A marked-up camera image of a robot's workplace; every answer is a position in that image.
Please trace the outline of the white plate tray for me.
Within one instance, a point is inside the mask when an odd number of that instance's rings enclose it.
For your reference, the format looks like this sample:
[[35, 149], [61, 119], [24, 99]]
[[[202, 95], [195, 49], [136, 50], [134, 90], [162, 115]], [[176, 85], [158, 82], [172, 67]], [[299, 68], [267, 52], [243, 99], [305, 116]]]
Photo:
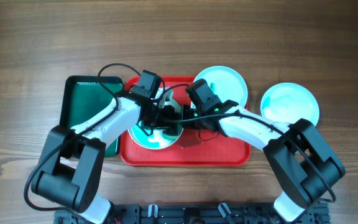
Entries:
[[142, 122], [139, 122], [128, 133], [132, 140], [134, 140], [139, 146], [151, 150], [165, 149], [173, 145], [183, 133], [183, 126], [179, 123], [166, 123], [161, 120], [159, 116], [162, 114], [167, 119], [180, 119], [182, 108], [173, 99], [173, 90], [169, 90], [163, 95], [158, 106], [161, 111], [158, 114], [157, 124], [146, 126]]
[[248, 88], [243, 77], [234, 69], [225, 66], [212, 66], [201, 71], [194, 79], [204, 79], [222, 102], [232, 100], [245, 107], [248, 100]]

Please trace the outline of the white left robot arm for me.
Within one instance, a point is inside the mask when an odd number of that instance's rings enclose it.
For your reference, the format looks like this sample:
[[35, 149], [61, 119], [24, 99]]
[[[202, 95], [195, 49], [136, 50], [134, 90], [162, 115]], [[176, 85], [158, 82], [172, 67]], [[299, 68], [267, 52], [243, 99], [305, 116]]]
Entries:
[[121, 90], [89, 120], [52, 128], [24, 187], [28, 206], [41, 210], [29, 200], [33, 192], [86, 223], [115, 223], [114, 204], [98, 193], [106, 148], [139, 121], [155, 118], [169, 96]]

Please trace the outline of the white plate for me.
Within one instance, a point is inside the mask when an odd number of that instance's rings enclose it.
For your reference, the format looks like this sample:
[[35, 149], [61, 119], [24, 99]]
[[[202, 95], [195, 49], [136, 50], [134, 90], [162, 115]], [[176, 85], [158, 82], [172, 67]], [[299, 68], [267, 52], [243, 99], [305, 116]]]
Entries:
[[260, 102], [260, 112], [264, 118], [295, 123], [307, 119], [317, 125], [320, 116], [319, 104], [314, 95], [296, 83], [279, 83], [270, 87]]

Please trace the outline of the white plate front tray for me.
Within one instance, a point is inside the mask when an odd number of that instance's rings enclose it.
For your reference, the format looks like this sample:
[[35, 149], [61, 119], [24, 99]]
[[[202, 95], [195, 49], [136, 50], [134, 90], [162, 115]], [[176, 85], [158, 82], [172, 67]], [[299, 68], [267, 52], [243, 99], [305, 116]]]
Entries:
[[161, 111], [158, 114], [157, 124], [146, 126], [142, 122], [139, 122], [128, 133], [132, 140], [134, 140], [139, 146], [151, 150], [165, 149], [173, 145], [183, 133], [183, 126], [179, 123], [166, 123], [161, 120], [159, 116], [162, 114], [167, 119], [180, 119], [182, 108], [173, 99], [173, 90], [169, 90], [163, 95], [158, 106]]

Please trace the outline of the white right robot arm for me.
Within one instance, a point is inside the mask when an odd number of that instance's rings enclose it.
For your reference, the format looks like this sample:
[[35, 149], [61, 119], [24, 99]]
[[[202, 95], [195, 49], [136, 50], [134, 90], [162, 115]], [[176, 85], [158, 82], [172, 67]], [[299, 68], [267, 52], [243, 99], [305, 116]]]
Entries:
[[181, 120], [186, 126], [240, 139], [261, 150], [283, 190], [273, 208], [286, 222], [298, 220], [322, 201], [325, 193], [331, 196], [329, 202], [336, 201], [332, 187], [346, 171], [310, 121], [272, 121], [231, 100], [201, 105], [197, 110], [186, 109]]

